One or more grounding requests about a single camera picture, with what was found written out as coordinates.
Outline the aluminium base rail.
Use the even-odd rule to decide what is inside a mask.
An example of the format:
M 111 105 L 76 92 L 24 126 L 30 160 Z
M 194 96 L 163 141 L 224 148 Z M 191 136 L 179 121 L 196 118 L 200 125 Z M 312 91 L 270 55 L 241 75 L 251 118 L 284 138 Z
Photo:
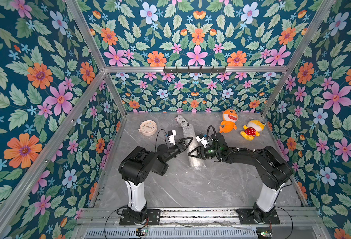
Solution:
M 74 239 L 329 239 L 313 207 L 277 207 L 265 223 L 256 223 L 246 207 L 149 209 L 142 223 L 125 210 L 91 208 L 77 221 Z

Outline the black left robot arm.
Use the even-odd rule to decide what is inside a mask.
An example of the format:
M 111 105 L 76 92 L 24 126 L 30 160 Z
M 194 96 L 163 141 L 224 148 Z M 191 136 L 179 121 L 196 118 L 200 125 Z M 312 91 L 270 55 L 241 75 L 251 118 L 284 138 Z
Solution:
M 200 148 L 194 137 L 181 138 L 172 142 L 170 146 L 160 144 L 155 151 L 149 151 L 137 146 L 121 162 L 119 173 L 128 190 L 128 204 L 122 211 L 119 225 L 121 226 L 148 226 L 159 225 L 161 210 L 148 209 L 145 198 L 145 180 L 151 172 L 163 176 L 169 168 L 168 161 L 187 152 L 194 157 L 195 151 Z

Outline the pink round alarm clock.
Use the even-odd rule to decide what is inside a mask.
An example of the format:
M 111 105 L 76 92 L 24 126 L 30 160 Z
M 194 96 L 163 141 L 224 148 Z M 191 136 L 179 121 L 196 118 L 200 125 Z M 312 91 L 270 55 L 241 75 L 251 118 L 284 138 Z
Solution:
M 153 120 L 146 120 L 141 122 L 138 131 L 143 136 L 152 136 L 157 132 L 157 129 L 157 124 Z

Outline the orange shark plush toy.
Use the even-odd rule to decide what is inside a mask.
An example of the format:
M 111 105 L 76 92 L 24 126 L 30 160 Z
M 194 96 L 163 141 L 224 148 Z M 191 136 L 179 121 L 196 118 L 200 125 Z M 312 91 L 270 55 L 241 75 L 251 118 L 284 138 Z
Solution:
M 237 130 L 236 122 L 238 120 L 238 114 L 233 109 L 227 109 L 222 113 L 222 122 L 219 126 L 220 133 L 229 133 L 233 130 Z

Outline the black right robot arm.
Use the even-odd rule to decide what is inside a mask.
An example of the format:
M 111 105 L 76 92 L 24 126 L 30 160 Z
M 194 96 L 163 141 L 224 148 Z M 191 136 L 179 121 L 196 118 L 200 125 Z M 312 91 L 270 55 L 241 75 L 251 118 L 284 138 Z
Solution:
M 216 158 L 218 162 L 247 164 L 256 168 L 263 185 L 260 195 L 249 213 L 237 210 L 242 221 L 245 218 L 250 218 L 257 224 L 264 224 L 277 217 L 277 198 L 293 172 L 274 147 L 266 146 L 262 149 L 229 147 L 221 133 L 214 133 L 211 137 L 204 137 L 203 134 L 200 134 L 196 140 L 202 146 L 192 150 L 188 156 L 204 160 Z

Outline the black hook rail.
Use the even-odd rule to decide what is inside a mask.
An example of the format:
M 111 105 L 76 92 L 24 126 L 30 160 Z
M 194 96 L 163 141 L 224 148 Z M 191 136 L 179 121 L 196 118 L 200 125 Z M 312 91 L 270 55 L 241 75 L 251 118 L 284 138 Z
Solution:
M 202 74 L 212 74 L 212 73 L 225 73 L 226 67 L 215 67 L 215 66 L 183 66 L 183 67 L 164 67 L 163 73 L 202 73 Z

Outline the yellow plush toy red shorts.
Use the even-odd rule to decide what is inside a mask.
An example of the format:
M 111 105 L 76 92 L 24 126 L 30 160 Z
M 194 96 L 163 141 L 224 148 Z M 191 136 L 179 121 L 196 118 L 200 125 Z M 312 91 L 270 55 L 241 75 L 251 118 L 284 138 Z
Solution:
M 247 125 L 243 126 L 243 131 L 240 132 L 240 135 L 248 140 L 252 141 L 256 137 L 260 136 L 260 132 L 264 130 L 266 123 L 259 120 L 251 120 Z

